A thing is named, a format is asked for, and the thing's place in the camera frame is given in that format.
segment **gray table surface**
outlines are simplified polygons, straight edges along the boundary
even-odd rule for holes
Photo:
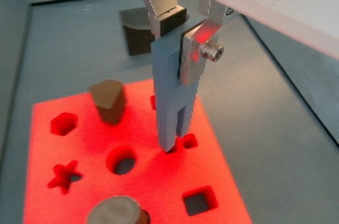
[[[181,0],[197,10],[198,0]],[[129,56],[119,10],[142,0],[34,7],[0,183],[0,223],[22,223],[33,105],[107,78],[151,78],[150,55]],[[254,223],[339,220],[339,153],[242,18],[222,31],[199,95]]]

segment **circular hole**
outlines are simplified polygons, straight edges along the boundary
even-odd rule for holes
[[[137,155],[133,149],[118,147],[107,156],[106,166],[113,173],[123,175],[131,172],[135,162]]]

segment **bolt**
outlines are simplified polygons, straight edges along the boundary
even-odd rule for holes
[[[150,216],[129,196],[114,196],[91,210],[87,224],[150,224]]]
[[[225,47],[214,40],[207,40],[201,45],[201,55],[210,61],[218,61],[225,53]]]
[[[227,9],[227,15],[233,15],[234,12],[235,12],[235,10],[230,7],[230,8]]]

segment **hole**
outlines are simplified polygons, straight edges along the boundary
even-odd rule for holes
[[[78,161],[71,161],[66,166],[55,165],[55,178],[49,183],[49,188],[59,187],[63,194],[67,194],[74,182],[82,180],[83,174],[77,171]]]
[[[185,149],[194,149],[198,147],[197,136],[194,134],[187,134],[183,138]]]
[[[198,188],[183,194],[186,210],[190,216],[218,208],[218,200],[211,186]]]
[[[81,175],[78,175],[78,174],[73,174],[71,175],[71,182],[75,182],[75,181],[79,181],[79,180],[82,180],[82,176]]]
[[[134,151],[127,147],[114,149],[106,159],[109,170],[119,175],[127,174],[134,169],[137,156]]]
[[[151,101],[153,110],[157,110],[155,95],[153,95],[153,96],[150,97],[150,101]]]
[[[73,113],[62,113],[51,121],[51,133],[66,136],[79,125],[79,116]]]

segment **star-shaped hole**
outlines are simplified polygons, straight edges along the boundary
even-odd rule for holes
[[[63,194],[70,192],[71,183],[83,178],[83,174],[77,171],[78,161],[71,161],[66,166],[55,165],[55,178],[49,183],[49,188],[59,187]]]

